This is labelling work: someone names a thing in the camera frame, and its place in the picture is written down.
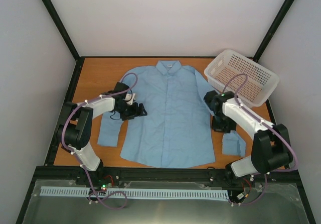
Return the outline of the light blue button shirt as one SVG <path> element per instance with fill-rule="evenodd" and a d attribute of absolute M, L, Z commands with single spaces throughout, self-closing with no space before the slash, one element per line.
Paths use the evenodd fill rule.
<path fill-rule="evenodd" d="M 193 67 L 159 61 L 127 72 L 147 115 L 128 122 L 123 159 L 163 168 L 190 168 L 215 161 L 209 110 L 203 98 L 212 86 Z"/>

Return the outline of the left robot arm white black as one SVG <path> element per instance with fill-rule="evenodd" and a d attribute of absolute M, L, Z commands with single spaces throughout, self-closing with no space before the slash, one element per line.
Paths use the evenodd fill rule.
<path fill-rule="evenodd" d="M 106 113 L 119 113 L 122 121 L 147 116 L 142 103 L 135 101 L 131 87 L 118 82 L 114 90 L 83 103 L 66 102 L 60 112 L 56 138 L 62 148 L 76 156 L 80 167 L 86 169 L 87 180 L 99 185 L 104 180 L 103 162 L 94 152 L 91 144 L 92 121 Z"/>

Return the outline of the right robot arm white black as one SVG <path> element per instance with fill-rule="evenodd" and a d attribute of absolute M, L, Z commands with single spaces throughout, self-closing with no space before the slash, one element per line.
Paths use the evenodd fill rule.
<path fill-rule="evenodd" d="M 285 125 L 275 125 L 263 119 L 231 91 L 221 94 L 209 91 L 204 96 L 204 102 L 214 113 L 211 128 L 215 132 L 230 134 L 240 126 L 253 141 L 250 156 L 226 165 L 226 181 L 258 173 L 267 174 L 296 162 Z"/>

